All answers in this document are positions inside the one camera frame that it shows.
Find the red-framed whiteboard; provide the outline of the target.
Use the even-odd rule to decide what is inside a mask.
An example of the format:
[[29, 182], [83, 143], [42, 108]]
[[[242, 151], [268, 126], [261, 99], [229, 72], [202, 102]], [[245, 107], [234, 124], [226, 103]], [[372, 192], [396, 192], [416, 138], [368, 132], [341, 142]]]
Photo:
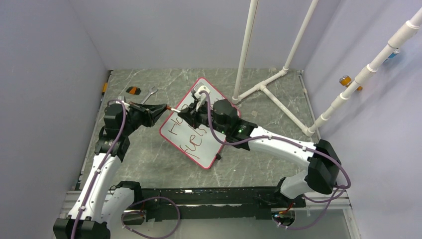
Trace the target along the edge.
[[[191, 90], [197, 85], [205, 85], [210, 89], [211, 105], [217, 100], [226, 99], [206, 78], [201, 77], [195, 81], [175, 109], [182, 110], [194, 101]], [[209, 128], [203, 125], [192, 128], [175, 112], [171, 113], [160, 127], [160, 135], [203, 169], [212, 166], [224, 146], [215, 140]]]

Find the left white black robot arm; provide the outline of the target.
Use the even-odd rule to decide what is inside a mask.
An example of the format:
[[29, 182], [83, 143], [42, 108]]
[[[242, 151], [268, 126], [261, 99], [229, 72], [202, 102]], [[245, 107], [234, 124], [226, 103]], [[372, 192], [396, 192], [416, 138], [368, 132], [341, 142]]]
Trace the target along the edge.
[[57, 239], [108, 239], [123, 212], [142, 205], [137, 182], [120, 182], [115, 195], [106, 197], [130, 146], [129, 136], [141, 126], [153, 127], [166, 110], [166, 104], [108, 102], [88, 179], [67, 216], [54, 223]]

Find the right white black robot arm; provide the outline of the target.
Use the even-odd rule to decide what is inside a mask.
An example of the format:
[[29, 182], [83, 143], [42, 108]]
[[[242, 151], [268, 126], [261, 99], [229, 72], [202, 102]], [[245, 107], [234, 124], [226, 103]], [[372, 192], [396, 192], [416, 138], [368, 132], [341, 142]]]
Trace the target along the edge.
[[282, 178], [274, 193], [274, 200], [281, 207], [289, 205], [294, 198], [307, 192], [326, 195], [333, 192], [341, 162], [329, 141], [321, 139], [317, 143], [299, 142], [271, 133], [241, 119], [237, 109], [228, 100], [216, 101], [212, 108], [207, 103], [199, 108], [196, 103], [191, 103], [178, 116], [193, 128], [204, 125], [213, 135], [217, 132], [224, 134], [224, 145], [268, 153], [299, 166], [302, 171]]

